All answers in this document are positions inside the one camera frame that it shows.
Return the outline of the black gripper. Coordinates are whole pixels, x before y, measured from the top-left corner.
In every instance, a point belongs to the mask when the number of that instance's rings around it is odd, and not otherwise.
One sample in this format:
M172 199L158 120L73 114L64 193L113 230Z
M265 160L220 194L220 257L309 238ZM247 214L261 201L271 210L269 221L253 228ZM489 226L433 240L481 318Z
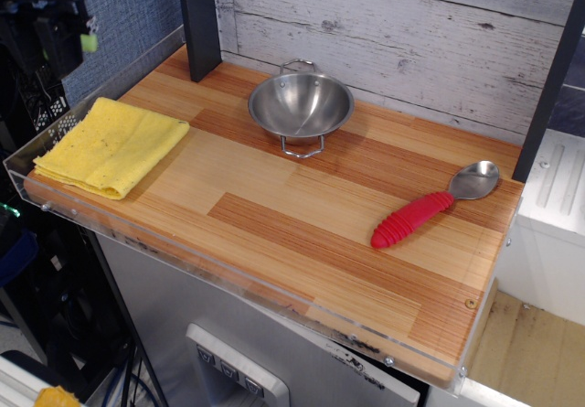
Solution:
M36 22L37 34L27 23L12 17L1 18L1 44L27 75L41 67L42 46L55 77L67 77L83 61L79 33L94 35L97 31L96 19L89 14L85 0L1 0L1 13L43 17Z

